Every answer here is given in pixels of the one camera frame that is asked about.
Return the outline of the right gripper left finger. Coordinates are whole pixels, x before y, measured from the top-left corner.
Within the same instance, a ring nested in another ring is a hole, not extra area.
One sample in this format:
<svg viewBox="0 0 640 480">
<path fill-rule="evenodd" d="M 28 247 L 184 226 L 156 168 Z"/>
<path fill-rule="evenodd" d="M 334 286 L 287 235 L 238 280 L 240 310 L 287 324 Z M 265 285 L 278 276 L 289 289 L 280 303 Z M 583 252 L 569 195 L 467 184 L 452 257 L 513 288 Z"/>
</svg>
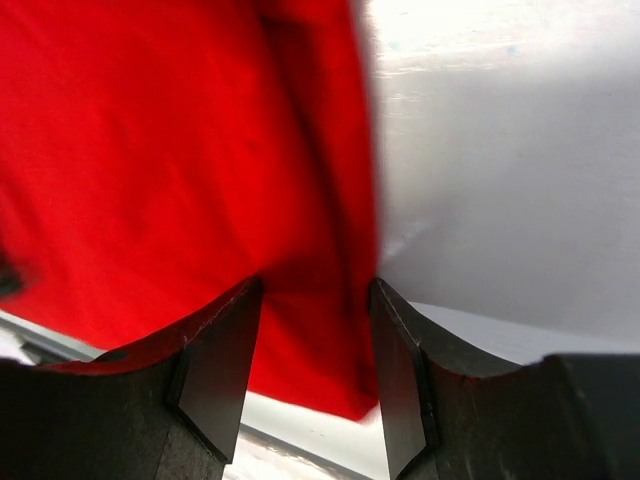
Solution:
<svg viewBox="0 0 640 480">
<path fill-rule="evenodd" d="M 5 479 L 219 479 L 231 463 L 263 287 L 90 362 L 1 364 Z"/>
</svg>

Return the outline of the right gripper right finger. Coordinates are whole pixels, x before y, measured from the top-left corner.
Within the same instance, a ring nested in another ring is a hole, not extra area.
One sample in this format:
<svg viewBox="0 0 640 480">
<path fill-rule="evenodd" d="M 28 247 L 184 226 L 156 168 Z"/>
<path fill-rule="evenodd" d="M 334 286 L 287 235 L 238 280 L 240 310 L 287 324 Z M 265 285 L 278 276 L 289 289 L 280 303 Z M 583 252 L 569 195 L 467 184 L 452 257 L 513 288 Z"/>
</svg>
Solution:
<svg viewBox="0 0 640 480">
<path fill-rule="evenodd" d="M 520 366 L 439 326 L 382 279 L 369 311 L 392 478 L 638 477 L 637 355 Z"/>
</svg>

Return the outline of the red t shirt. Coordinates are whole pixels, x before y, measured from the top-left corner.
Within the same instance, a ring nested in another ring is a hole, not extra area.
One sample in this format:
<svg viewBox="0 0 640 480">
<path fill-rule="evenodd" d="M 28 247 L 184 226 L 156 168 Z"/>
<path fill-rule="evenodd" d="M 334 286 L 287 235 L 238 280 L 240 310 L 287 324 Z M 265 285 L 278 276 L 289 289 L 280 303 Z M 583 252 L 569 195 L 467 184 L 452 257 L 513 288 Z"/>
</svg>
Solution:
<svg viewBox="0 0 640 480">
<path fill-rule="evenodd" d="M 108 350 L 251 276 L 250 387 L 377 404 L 357 1 L 5 1 L 4 311 Z"/>
</svg>

